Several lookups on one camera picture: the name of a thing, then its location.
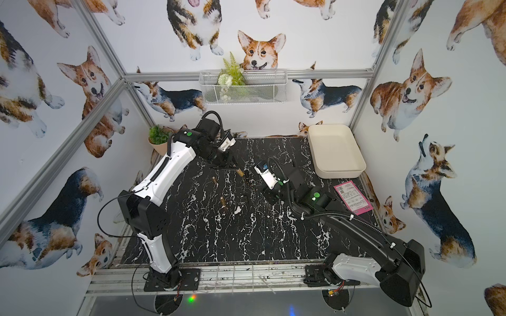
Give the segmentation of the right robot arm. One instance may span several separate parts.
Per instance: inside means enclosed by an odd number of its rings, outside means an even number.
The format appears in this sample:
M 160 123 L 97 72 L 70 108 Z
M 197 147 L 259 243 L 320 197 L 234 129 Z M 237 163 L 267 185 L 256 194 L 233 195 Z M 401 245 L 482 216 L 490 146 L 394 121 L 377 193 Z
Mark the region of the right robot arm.
M 305 183 L 298 168 L 283 167 L 274 157 L 260 161 L 254 170 L 264 182 L 262 194 L 270 204 L 282 201 L 302 221 L 317 221 L 366 252 L 365 258 L 332 254 L 323 272 L 329 284 L 352 280 L 376 285 L 394 302 L 413 305 L 426 270 L 419 242 L 382 232 L 346 209 L 343 200 Z

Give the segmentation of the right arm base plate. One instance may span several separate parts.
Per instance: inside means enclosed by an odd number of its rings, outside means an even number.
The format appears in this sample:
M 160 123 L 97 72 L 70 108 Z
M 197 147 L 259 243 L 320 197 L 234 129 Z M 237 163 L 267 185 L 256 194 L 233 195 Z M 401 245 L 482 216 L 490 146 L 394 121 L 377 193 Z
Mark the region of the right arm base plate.
M 303 283 L 308 287 L 358 286 L 357 280 L 343 280 L 325 265 L 306 265 Z

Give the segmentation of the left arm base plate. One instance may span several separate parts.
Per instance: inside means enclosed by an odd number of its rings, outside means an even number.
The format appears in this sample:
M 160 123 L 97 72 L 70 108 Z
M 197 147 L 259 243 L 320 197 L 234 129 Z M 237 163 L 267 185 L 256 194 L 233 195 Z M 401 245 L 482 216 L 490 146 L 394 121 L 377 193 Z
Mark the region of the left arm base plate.
M 195 291 L 200 283 L 200 269 L 172 268 L 168 273 L 159 273 L 149 268 L 145 292 Z

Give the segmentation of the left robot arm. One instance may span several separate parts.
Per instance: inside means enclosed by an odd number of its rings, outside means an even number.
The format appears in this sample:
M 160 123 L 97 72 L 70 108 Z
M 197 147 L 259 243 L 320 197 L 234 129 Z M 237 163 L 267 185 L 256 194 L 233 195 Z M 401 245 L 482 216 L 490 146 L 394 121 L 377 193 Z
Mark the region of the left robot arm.
M 167 232 L 168 213 L 163 199 L 195 158 L 218 170 L 237 171 L 244 165 L 233 153 L 236 140 L 215 111 L 203 114 L 194 129 L 181 129 L 167 142 L 167 153 L 154 170 L 130 192 L 118 197 L 122 215 L 148 253 L 150 271 L 166 287 L 175 288 L 182 276 Z

